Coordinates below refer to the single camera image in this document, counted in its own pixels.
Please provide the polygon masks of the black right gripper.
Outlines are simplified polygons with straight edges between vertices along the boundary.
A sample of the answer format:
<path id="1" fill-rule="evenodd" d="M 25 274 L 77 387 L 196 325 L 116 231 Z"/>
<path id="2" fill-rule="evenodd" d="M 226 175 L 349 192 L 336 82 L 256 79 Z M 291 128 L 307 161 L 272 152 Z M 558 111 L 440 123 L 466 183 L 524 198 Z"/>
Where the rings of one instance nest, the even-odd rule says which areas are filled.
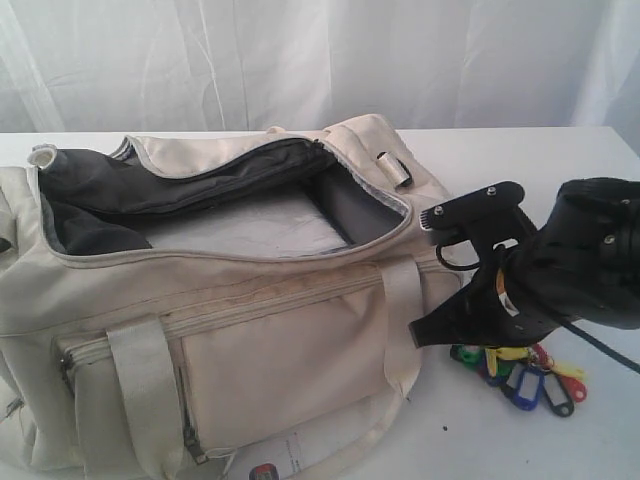
<path id="1" fill-rule="evenodd" d="M 514 251 L 498 245 L 464 289 L 411 322 L 414 345 L 526 347 L 549 336 L 558 324 L 521 290 L 507 285 L 507 259 Z"/>

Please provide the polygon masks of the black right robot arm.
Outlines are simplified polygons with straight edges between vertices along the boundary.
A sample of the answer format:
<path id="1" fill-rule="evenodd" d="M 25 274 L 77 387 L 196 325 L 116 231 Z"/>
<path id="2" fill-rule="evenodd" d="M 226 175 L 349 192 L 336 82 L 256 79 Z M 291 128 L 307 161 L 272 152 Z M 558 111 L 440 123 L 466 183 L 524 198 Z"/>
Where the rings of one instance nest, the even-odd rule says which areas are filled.
<path id="1" fill-rule="evenodd" d="M 410 324 L 417 347 L 525 347 L 579 319 L 638 328 L 638 183 L 568 181 L 542 228 L 523 199 L 504 181 L 421 213 L 437 254 L 468 242 L 478 259 L 466 286 Z"/>

